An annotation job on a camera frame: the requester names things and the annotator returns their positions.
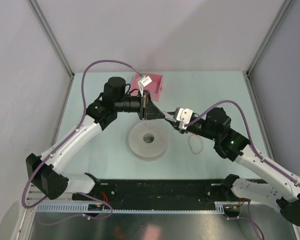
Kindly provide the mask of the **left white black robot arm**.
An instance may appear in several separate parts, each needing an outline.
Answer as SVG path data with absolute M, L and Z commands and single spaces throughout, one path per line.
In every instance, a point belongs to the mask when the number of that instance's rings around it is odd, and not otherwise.
M 122 77 L 111 77 L 104 84 L 103 92 L 83 113 L 80 122 L 58 143 L 36 156 L 30 154 L 25 162 L 30 182 L 46 198 L 55 200 L 63 193 L 82 192 L 88 199 L 100 196 L 101 188 L 90 173 L 66 176 L 64 168 L 70 159 L 92 138 L 104 131 L 118 117 L 118 113 L 137 113 L 140 120 L 164 119 L 144 88 L 152 82 L 150 76 L 138 78 L 138 94 L 126 92 Z

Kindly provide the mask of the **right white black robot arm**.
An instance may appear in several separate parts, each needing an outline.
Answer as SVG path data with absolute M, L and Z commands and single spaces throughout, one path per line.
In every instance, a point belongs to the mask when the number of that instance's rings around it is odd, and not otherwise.
M 221 107 L 208 111 L 206 118 L 196 123 L 195 113 L 178 107 L 170 112 L 169 123 L 180 133 L 193 133 L 214 142 L 214 150 L 223 159 L 241 165 L 265 183 L 253 183 L 230 174 L 220 188 L 221 196 L 232 201 L 235 197 L 250 199 L 272 207 L 287 221 L 300 227 L 300 176 L 263 155 L 252 140 L 231 128 L 231 118 Z

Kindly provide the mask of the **white plastic spool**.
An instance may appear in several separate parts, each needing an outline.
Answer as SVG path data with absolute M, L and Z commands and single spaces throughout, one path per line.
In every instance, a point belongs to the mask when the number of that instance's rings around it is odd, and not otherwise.
M 170 144 L 170 132 L 161 120 L 144 120 L 129 132 L 128 145 L 141 160 L 152 162 L 165 155 Z

